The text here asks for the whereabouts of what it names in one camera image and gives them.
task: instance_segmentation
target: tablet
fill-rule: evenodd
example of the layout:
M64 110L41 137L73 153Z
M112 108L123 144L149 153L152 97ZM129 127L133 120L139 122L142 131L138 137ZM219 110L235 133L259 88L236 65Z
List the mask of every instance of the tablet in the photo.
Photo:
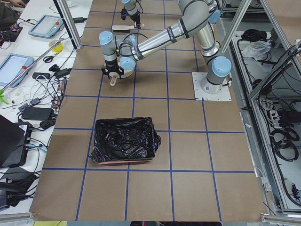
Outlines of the tablet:
M0 85L6 86L16 76L24 71L22 68L23 66L28 67L33 63L33 61L34 59L30 56L10 53L2 62L2 64L0 64ZM26 74L14 82L11 87L16 87L19 85L25 76Z
M58 16L44 15L42 18L28 31L29 35L51 38L63 25L63 21Z

